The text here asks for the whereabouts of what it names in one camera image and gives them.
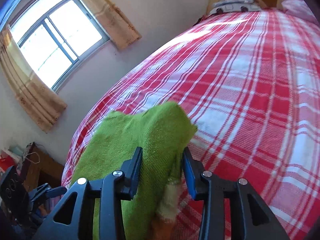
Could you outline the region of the side window with grey frame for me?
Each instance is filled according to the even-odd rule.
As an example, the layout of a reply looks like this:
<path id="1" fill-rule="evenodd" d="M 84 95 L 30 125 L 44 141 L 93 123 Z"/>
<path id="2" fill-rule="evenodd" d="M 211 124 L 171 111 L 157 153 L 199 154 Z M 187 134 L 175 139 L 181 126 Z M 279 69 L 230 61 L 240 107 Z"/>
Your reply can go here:
<path id="1" fill-rule="evenodd" d="M 11 32 L 33 71 L 54 91 L 110 39 L 82 0 L 33 0 Z"/>

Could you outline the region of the green orange striped knit sweater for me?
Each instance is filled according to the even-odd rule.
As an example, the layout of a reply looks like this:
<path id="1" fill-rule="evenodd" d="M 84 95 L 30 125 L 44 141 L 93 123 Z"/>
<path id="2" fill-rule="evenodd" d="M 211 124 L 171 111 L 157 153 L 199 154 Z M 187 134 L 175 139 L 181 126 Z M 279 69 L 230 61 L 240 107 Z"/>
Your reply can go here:
<path id="1" fill-rule="evenodd" d="M 170 239 L 181 189 L 182 155 L 196 133 L 169 101 L 138 114 L 111 112 L 75 166 L 72 182 L 99 182 L 93 238 L 103 237 L 104 203 L 118 202 L 125 239 Z"/>

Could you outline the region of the yellow curtain at side window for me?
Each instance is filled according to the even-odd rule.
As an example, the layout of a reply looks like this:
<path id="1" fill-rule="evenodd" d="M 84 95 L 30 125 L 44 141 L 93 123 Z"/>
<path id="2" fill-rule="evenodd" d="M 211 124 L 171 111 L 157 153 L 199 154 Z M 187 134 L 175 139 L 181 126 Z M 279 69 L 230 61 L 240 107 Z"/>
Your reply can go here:
<path id="1" fill-rule="evenodd" d="M 111 0 L 82 0 L 119 50 L 127 48 L 142 36 Z"/>

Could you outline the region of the grey white folded blanket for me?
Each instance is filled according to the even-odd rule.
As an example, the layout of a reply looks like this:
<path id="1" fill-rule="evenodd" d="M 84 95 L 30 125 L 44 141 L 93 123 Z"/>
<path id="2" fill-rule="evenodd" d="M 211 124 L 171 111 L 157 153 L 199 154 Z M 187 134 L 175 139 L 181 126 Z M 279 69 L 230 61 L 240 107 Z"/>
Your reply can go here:
<path id="1" fill-rule="evenodd" d="M 213 4 L 209 15 L 252 11 L 261 11 L 260 5 L 255 0 L 223 0 Z"/>

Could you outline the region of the red white plaid bedspread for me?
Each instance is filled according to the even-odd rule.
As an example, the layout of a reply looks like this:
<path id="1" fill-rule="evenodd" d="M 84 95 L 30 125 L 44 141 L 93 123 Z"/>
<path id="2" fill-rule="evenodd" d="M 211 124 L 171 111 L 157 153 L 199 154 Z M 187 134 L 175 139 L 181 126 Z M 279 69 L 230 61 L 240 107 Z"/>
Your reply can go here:
<path id="1" fill-rule="evenodd" d="M 198 127 L 189 147 L 205 168 L 247 179 L 291 239 L 319 217 L 319 25 L 279 10 L 201 21 L 119 80 L 73 135 L 62 175 L 110 111 L 176 101 Z"/>

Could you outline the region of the wooden nightstand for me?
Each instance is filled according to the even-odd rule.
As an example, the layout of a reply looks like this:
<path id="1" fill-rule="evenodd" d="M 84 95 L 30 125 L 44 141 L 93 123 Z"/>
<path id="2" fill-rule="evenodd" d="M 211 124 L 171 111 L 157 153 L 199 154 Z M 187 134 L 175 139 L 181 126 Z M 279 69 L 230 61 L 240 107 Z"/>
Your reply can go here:
<path id="1" fill-rule="evenodd" d="M 29 143 L 23 154 L 21 177 L 27 192 L 48 183 L 52 188 L 61 186 L 63 165 L 56 162 L 45 149 Z"/>

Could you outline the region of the pink pillow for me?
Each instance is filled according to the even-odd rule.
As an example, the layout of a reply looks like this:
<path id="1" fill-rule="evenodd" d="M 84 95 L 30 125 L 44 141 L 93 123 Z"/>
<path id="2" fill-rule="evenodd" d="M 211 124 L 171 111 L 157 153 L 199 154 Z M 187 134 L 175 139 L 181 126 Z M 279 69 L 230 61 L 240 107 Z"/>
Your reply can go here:
<path id="1" fill-rule="evenodd" d="M 281 5 L 285 14 L 319 25 L 316 17 L 304 0 L 283 0 Z"/>

